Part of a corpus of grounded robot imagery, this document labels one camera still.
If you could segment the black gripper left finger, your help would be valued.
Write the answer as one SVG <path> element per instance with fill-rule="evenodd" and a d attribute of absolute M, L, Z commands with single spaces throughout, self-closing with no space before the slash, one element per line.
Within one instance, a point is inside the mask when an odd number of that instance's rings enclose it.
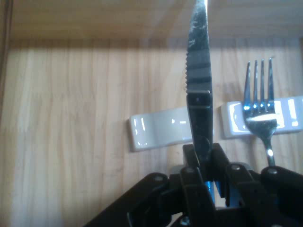
<path fill-rule="evenodd" d="M 88 227 L 166 227 L 174 214 L 182 213 L 187 224 L 203 223 L 201 213 L 214 214 L 192 144 L 183 146 L 186 165 L 177 174 L 151 173 L 96 215 Z"/>

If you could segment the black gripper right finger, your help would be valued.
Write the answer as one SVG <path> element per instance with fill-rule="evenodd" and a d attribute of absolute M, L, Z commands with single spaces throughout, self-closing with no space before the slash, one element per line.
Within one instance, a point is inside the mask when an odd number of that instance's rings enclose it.
<path fill-rule="evenodd" d="M 230 162 L 220 144 L 213 144 L 212 172 L 226 206 L 242 211 L 253 227 L 303 225 L 303 176 L 280 166 L 261 173 Z"/>

